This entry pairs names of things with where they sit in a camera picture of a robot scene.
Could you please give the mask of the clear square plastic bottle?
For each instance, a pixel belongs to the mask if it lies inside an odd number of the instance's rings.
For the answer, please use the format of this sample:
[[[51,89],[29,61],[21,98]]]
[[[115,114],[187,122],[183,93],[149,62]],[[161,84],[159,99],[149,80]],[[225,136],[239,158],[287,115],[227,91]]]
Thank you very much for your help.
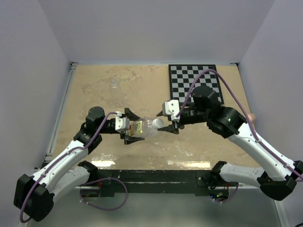
[[[141,118],[133,121],[129,126],[129,130],[126,132],[126,135],[141,138],[155,136],[158,133],[158,130],[153,128],[153,120],[153,118]]]

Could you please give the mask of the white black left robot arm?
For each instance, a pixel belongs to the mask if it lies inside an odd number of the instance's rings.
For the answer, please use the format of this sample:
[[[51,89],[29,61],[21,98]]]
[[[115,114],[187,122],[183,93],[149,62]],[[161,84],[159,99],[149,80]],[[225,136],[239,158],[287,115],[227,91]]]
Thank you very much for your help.
[[[23,174],[17,180],[13,204],[20,210],[20,223],[43,220],[55,202],[73,188],[94,185],[98,181],[98,169],[83,158],[101,143],[102,134],[119,134],[126,144],[130,143],[125,132],[138,119],[128,108],[112,113],[105,113],[99,106],[91,108],[62,153],[35,173]]]

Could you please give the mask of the white bottle cap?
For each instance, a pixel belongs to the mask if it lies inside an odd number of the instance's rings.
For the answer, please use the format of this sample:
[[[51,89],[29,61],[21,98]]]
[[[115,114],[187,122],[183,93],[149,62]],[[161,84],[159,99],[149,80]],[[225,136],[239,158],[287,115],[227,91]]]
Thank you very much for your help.
[[[164,121],[162,119],[160,119],[160,118],[154,119],[152,121],[152,126],[155,129],[163,128],[164,127]]]

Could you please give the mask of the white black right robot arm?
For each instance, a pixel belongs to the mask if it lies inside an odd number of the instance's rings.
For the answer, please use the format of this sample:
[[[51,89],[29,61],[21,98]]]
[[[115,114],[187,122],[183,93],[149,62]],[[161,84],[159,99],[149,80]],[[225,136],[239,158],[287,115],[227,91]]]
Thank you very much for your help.
[[[259,165],[259,168],[235,166],[219,161],[210,171],[211,186],[221,186],[227,182],[244,183],[259,188],[266,196],[282,201],[297,185],[297,178],[303,173],[302,161],[293,161],[261,138],[236,109],[221,105],[218,94],[208,86],[193,89],[192,105],[181,110],[178,100],[162,104],[158,116],[165,116],[171,122],[161,128],[178,134],[185,125],[205,122],[213,132],[244,150]]]

